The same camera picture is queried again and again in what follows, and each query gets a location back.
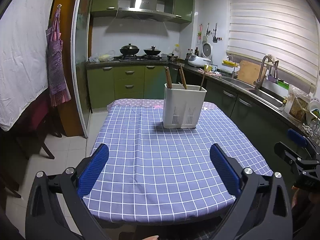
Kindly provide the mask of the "person's right hand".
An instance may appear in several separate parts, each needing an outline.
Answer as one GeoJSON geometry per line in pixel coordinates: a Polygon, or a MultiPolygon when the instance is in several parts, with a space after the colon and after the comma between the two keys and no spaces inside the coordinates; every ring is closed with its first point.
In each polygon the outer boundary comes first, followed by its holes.
{"type": "Polygon", "coordinates": [[[301,190],[295,186],[292,187],[294,195],[292,198],[291,207],[294,208],[297,204],[310,201],[312,204],[319,203],[320,196],[317,193],[308,193],[307,191],[301,190]]]}

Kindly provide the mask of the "person's left hand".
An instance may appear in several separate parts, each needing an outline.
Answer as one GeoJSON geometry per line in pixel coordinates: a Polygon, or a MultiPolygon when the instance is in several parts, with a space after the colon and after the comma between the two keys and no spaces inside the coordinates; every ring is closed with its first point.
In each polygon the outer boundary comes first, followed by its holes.
{"type": "Polygon", "coordinates": [[[155,236],[146,237],[146,238],[144,238],[142,240],[157,240],[158,238],[159,238],[159,236],[155,235],[155,236]]]}

